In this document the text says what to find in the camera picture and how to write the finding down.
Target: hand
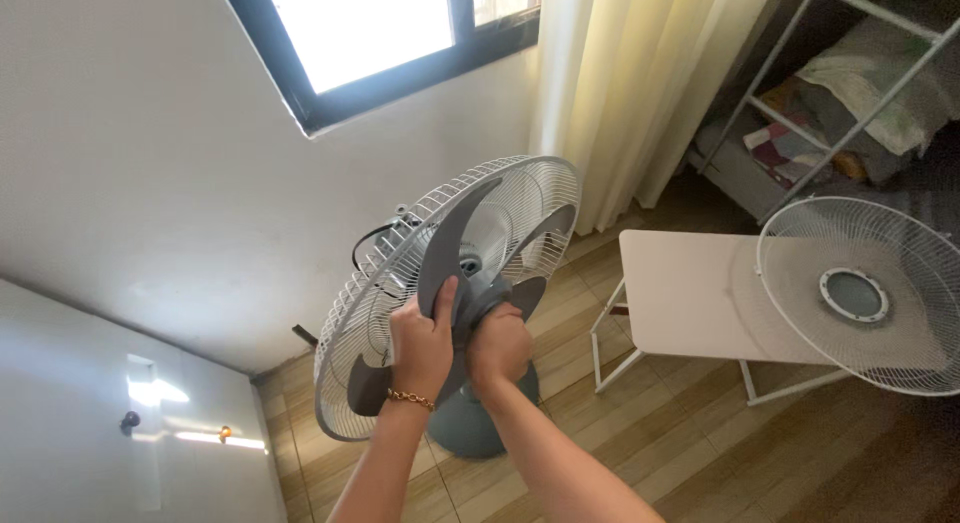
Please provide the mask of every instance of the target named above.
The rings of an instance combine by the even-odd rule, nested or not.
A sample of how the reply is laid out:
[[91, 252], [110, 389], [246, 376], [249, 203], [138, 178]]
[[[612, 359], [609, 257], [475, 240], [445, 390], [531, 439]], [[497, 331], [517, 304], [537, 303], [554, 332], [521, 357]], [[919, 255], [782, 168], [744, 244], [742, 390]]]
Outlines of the hand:
[[504, 302], [487, 313], [474, 332], [466, 348], [466, 372], [481, 397], [486, 388], [502, 381], [515, 383], [527, 372], [534, 338], [522, 315], [523, 311]]
[[402, 308], [390, 314], [393, 340], [393, 388], [416, 394], [431, 403], [447, 381], [453, 363], [450, 315], [457, 295], [457, 277], [443, 282], [434, 302], [434, 319], [421, 314], [414, 295]]

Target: window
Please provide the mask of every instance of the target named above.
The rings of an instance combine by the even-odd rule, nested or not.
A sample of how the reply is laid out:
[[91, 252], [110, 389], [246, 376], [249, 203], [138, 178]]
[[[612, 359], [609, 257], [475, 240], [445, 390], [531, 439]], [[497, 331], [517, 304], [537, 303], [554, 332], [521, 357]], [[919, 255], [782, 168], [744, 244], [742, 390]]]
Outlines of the window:
[[229, 0], [305, 132], [537, 43], [541, 0]]

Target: metal shelf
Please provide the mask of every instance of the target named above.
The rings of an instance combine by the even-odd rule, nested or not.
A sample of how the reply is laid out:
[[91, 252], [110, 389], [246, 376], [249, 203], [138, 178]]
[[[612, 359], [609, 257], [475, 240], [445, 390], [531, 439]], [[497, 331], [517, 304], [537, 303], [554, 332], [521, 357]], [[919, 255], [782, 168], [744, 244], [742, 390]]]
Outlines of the metal shelf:
[[803, 0], [800, 2], [797, 12], [793, 14], [792, 18], [790, 18], [790, 22], [783, 30], [783, 33], [780, 34], [779, 39], [776, 40], [773, 50], [771, 50], [770, 54], [767, 56], [767, 59], [763, 62], [762, 66], [760, 67], [760, 71], [756, 73], [756, 76], [754, 76], [753, 80], [750, 82], [750, 87], [747, 88], [747, 92], [744, 93], [743, 97], [741, 97], [740, 101], [736, 104], [736, 108], [733, 109], [733, 114], [730, 116], [729, 120], [726, 121], [726, 125], [724, 125], [723, 131], [720, 133], [720, 137], [717, 139], [713, 148], [707, 152], [706, 158], [703, 160], [703, 165], [699, 171], [699, 173], [702, 174], [708, 167], [713, 166], [714, 157], [716, 156], [717, 151], [719, 151], [720, 147], [723, 146], [724, 140], [730, 134], [731, 127], [734, 125], [737, 117], [741, 112], [743, 112], [743, 108], [747, 104], [750, 104], [763, 113], [766, 113], [778, 123], [788, 127], [791, 131], [804, 138], [814, 147], [825, 151], [826, 154], [820, 161], [817, 162], [817, 164], [813, 166], [810, 172], [806, 173], [806, 175], [804, 175], [792, 187], [790, 187], [790, 189], [786, 191], [786, 194], [783, 196], [783, 198], [776, 202], [774, 206], [763, 215], [763, 217], [758, 221], [760, 224], [766, 223], [766, 221], [769, 220], [770, 217], [777, 212], [777, 210], [783, 208], [791, 198], [794, 198], [798, 192], [803, 189], [804, 186], [806, 186], [814, 176], [817, 175], [817, 173], [820, 173], [823, 167], [825, 167], [832, 159], [834, 159], [834, 155], [846, 147], [847, 143], [857, 136], [858, 133], [863, 131], [863, 128], [865, 128], [867, 124], [870, 124], [870, 122], [876, 118], [880, 112], [882, 112], [887, 104], [894, 100], [900, 90], [906, 86], [906, 83], [910, 82], [910, 80], [920, 72], [920, 69], [930, 62], [930, 60], [957, 35], [957, 32], [960, 31], [960, 18], [955, 19], [953, 24], [947, 28], [946, 31], [940, 33], [925, 26], [921, 26], [905, 16], [894, 13], [873, 2], [870, 2], [870, 0], [838, 0], [840, 2], [846, 2], [850, 6], [855, 7], [860, 11], [863, 11], [869, 15], [873, 15], [874, 17], [882, 19], [887, 23], [898, 26], [912, 34], [928, 40], [930, 42], [930, 48], [919, 57], [917, 62], [913, 63], [913, 65], [907, 69], [906, 73], [896, 81], [894, 86], [883, 95], [876, 106], [873, 107], [870, 112], [863, 117], [863, 119], [859, 120], [855, 125], [853, 125], [853, 127], [846, 132], [846, 135], [841, 137], [840, 140], [838, 140], [833, 146], [827, 146], [816, 137], [810, 135], [810, 133], [808, 133], [805, 129], [787, 119], [786, 116], [774, 111], [754, 96], [754, 92], [757, 91], [757, 87], [760, 86], [763, 77], [767, 75], [771, 66], [773, 66], [774, 60], [776, 60], [777, 56], [779, 56], [784, 50], [787, 40], [790, 39], [793, 31], [797, 28], [800, 18], [807, 11], [807, 8], [810, 6], [810, 2], [812, 1], [813, 0]]

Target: white table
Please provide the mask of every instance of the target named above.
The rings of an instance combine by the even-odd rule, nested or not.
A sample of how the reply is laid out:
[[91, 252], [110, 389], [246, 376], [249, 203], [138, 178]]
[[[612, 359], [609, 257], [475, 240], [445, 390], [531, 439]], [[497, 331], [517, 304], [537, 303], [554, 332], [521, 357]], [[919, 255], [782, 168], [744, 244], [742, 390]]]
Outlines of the white table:
[[[620, 233], [623, 279], [590, 329], [596, 392], [650, 354], [738, 360], [748, 405], [816, 388], [850, 375], [838, 370], [758, 396], [747, 361], [833, 365], [777, 311], [755, 264], [758, 237], [627, 230]], [[626, 291], [629, 304], [618, 302]], [[636, 350], [600, 376], [596, 330], [629, 311]]]

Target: fan grille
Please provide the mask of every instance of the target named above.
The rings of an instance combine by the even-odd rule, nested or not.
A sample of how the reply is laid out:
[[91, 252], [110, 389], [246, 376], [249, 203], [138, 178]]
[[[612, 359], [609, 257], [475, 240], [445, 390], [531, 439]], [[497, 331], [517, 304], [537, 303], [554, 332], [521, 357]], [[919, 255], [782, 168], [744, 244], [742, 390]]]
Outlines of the fan grille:
[[[778, 211], [756, 256], [776, 308], [838, 366], [905, 394], [960, 393], [960, 250], [941, 234], [880, 204], [820, 197]], [[828, 303], [822, 277], [835, 269], [878, 285], [880, 320]]]
[[434, 230], [460, 198], [494, 177], [503, 182], [474, 211], [463, 232], [462, 253], [479, 257], [483, 270], [501, 272], [510, 283], [549, 278], [557, 267], [570, 232], [542, 234], [509, 265], [502, 264], [545, 217], [564, 205], [579, 204], [580, 185], [568, 162], [528, 156], [488, 161], [420, 198], [409, 209], [409, 218], [389, 231], [393, 240], [378, 240], [368, 248], [366, 260], [334, 300], [320, 333], [314, 361], [316, 405], [322, 415], [320, 426], [334, 439], [369, 437], [376, 419], [355, 414], [347, 403], [354, 361], [359, 354], [370, 366], [390, 365], [390, 313], [416, 292]]

